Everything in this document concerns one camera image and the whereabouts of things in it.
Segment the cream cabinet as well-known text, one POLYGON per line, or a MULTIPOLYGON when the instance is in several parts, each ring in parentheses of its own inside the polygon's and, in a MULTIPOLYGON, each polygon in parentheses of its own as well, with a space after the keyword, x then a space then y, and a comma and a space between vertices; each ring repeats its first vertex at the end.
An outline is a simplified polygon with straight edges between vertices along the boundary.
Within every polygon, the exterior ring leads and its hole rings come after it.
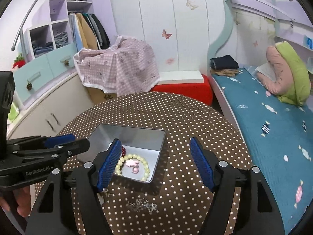
POLYGON ((62 79, 20 112, 9 125, 7 138, 55 136, 76 116, 93 106, 77 73, 62 79))

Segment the grey metal tin box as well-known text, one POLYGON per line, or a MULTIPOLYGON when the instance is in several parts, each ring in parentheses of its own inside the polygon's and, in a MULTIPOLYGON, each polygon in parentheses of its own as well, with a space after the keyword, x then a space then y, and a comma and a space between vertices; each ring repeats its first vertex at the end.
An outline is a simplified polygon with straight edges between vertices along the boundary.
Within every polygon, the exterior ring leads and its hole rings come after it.
POLYGON ((77 159, 81 162, 94 160, 98 153, 108 150, 115 138, 121 141, 121 158, 125 159, 120 166, 121 172, 118 175, 127 180, 149 184, 157 170, 157 164, 165 142, 165 131, 100 124, 88 138, 90 142, 89 150, 79 154, 77 159), (139 161, 138 174, 132 173, 132 168, 125 165, 128 159, 139 161))

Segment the brown polka dot tablecloth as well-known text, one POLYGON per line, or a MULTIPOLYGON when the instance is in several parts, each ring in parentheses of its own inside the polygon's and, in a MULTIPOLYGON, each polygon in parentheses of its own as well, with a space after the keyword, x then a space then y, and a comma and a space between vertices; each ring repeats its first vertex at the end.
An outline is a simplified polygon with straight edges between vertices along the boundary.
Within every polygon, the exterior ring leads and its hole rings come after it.
POLYGON ((113 234, 197 234, 213 194, 204 186, 189 150, 204 149, 240 169, 252 161, 238 131, 210 106, 178 94, 148 92, 114 98, 62 125, 58 134, 88 138, 105 149, 121 140, 127 153, 146 159, 146 184, 114 177, 103 212, 113 234))

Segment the cardboard box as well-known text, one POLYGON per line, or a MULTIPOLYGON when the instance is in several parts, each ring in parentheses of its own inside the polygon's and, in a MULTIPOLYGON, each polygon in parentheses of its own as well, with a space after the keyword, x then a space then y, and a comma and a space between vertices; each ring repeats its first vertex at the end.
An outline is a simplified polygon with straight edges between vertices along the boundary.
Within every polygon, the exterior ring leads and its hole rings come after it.
POLYGON ((104 93, 102 90, 97 88, 87 88, 87 87, 85 88, 94 105, 100 104, 102 102, 117 97, 115 93, 104 93))

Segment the teal drawer unit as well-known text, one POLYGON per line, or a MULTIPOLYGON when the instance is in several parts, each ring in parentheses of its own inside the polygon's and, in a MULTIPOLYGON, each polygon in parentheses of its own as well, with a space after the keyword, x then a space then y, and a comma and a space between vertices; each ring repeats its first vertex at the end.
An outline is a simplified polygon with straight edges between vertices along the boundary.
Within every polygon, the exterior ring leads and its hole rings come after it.
POLYGON ((15 90, 21 102, 27 101, 40 88, 74 67, 76 45, 70 43, 35 58, 13 73, 15 90))

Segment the red storage box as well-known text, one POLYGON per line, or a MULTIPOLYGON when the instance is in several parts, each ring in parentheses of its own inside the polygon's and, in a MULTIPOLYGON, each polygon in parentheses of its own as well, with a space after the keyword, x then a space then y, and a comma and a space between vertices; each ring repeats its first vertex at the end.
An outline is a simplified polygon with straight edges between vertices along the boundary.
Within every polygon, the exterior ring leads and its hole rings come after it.
POLYGON ((210 86, 209 79, 202 74, 203 83, 179 83, 179 84, 164 84, 156 85, 151 91, 167 92, 174 94, 181 94, 183 96, 193 98, 206 105, 211 106, 213 103, 213 90, 210 86))

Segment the teal candy print bedsheet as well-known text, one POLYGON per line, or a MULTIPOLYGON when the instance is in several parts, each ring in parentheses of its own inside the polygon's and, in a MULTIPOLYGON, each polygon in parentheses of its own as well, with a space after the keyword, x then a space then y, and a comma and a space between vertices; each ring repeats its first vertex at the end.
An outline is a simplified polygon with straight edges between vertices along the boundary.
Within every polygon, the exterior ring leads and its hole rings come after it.
POLYGON ((312 111, 279 101, 246 69, 213 76, 254 165, 266 178, 289 234, 312 202, 312 111))

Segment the white foam board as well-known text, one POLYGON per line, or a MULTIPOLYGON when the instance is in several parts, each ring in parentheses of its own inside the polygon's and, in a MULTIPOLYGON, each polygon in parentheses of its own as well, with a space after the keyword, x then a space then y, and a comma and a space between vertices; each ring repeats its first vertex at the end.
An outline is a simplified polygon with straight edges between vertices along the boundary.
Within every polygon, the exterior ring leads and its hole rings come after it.
POLYGON ((179 70, 173 72, 160 72, 157 85, 203 83, 204 79, 198 70, 179 70))

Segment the white cubby shelf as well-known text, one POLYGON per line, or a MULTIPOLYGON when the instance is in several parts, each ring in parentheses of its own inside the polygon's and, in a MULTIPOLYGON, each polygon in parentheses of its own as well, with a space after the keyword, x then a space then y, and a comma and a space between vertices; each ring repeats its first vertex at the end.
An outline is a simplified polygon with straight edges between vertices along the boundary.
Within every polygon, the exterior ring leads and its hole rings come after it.
POLYGON ((33 46, 52 43, 56 50, 55 36, 67 32, 68 43, 72 43, 68 15, 86 13, 92 0, 35 0, 25 17, 25 25, 19 30, 20 49, 26 61, 32 61, 38 55, 33 46))

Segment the folded dark clothes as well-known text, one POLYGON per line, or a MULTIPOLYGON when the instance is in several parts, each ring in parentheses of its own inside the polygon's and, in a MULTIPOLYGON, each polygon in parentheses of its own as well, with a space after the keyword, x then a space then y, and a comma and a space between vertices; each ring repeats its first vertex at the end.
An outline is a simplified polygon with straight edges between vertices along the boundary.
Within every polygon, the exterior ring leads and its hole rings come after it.
POLYGON ((238 63, 233 59, 231 55, 222 57, 215 57, 210 60, 210 68, 213 70, 226 70, 226 69, 238 69, 238 63))

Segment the pink checkered cloth cover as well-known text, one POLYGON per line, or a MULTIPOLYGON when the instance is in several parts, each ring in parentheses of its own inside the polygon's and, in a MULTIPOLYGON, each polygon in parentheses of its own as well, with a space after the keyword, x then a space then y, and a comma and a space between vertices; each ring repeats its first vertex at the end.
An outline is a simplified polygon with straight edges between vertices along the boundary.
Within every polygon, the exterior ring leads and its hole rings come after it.
POLYGON ((117 96, 148 92, 160 80, 152 47, 135 38, 118 36, 108 49, 82 48, 73 61, 83 86, 117 96))

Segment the hanging clothes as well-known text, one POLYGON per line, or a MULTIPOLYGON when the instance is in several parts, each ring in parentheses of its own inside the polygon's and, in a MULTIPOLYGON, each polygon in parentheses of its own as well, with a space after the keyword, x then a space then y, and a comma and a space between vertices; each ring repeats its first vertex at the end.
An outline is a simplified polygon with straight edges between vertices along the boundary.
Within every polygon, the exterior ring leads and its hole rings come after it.
POLYGON ((110 47, 108 35, 95 14, 71 13, 68 19, 77 51, 82 48, 101 50, 110 47))

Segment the pink and green pillow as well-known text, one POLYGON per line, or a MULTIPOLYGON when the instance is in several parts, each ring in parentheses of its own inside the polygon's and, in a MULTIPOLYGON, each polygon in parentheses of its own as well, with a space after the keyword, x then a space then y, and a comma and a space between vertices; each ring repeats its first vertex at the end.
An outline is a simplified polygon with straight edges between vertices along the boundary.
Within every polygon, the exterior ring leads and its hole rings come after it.
POLYGON ((257 67, 256 77, 260 83, 279 101, 303 106, 310 96, 311 83, 306 65, 294 48, 286 41, 277 42, 267 48, 266 59, 275 79, 257 67))

